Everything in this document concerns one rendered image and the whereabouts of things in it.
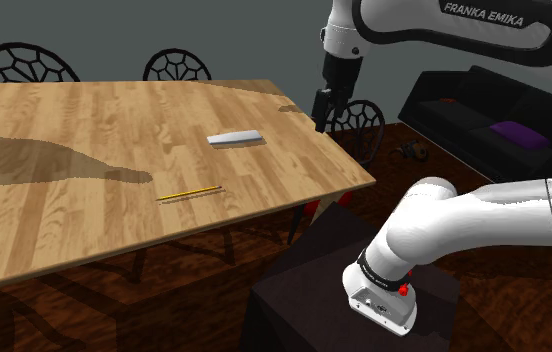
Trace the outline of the dark robot stand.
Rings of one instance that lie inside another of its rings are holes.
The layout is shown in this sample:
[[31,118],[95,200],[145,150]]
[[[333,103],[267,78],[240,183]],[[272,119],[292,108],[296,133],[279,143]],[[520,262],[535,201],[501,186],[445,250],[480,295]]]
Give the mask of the dark robot stand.
[[414,269],[418,313],[399,337],[352,310],[342,273],[377,228],[331,205],[252,287],[241,352],[449,352],[459,283],[438,268]]

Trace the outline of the wooden table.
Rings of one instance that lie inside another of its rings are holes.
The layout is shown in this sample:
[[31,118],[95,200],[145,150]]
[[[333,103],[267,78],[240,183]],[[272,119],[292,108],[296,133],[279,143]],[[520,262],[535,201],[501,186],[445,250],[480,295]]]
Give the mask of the wooden table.
[[268,80],[0,83],[0,287],[373,182]]

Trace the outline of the small dark brown object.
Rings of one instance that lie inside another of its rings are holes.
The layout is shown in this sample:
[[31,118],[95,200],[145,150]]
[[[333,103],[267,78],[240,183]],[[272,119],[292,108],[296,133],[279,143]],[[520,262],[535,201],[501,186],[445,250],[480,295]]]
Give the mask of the small dark brown object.
[[404,159],[413,159],[419,162],[426,162],[429,158],[427,148],[418,140],[401,144],[392,150],[391,153],[398,153]]

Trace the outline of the yellow pencil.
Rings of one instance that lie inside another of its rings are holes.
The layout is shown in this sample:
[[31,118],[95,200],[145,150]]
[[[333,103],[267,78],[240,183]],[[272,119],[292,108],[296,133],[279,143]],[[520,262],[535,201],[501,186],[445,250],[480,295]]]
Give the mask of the yellow pencil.
[[211,186],[211,187],[206,187],[206,188],[201,188],[201,189],[184,191],[184,192],[180,192],[180,193],[175,193],[175,194],[171,194],[171,195],[167,195],[167,196],[158,197],[158,198],[156,198],[156,201],[164,201],[164,200],[169,200],[169,199],[175,199],[175,198],[179,198],[179,197],[184,197],[184,196],[200,194],[200,193],[204,193],[204,192],[215,191],[215,190],[219,190],[221,188],[222,188],[222,186]]

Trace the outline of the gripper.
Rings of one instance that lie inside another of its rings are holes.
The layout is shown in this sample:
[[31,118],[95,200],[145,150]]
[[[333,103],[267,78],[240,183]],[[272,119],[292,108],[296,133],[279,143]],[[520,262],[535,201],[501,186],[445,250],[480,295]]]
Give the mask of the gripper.
[[348,100],[353,95],[362,62],[362,57],[347,59],[330,53],[325,54],[322,76],[326,81],[326,88],[316,91],[311,113],[317,132],[325,132],[332,92],[335,92],[333,94],[334,119],[338,120],[343,116]]

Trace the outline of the black sofa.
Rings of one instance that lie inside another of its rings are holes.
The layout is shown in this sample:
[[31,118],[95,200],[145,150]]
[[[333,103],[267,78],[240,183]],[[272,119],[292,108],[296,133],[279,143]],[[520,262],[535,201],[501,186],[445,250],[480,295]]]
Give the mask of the black sofa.
[[399,119],[496,183],[552,178],[552,93],[473,65],[424,71]]

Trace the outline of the silver flat rectangular box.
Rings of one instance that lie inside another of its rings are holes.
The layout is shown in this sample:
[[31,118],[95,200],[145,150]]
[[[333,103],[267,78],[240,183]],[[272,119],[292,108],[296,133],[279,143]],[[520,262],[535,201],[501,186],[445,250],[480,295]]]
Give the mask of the silver flat rectangular box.
[[207,142],[211,146],[240,144],[248,142],[257,142],[263,139],[262,135],[257,130],[244,130],[227,132],[218,135],[212,135],[207,137]]

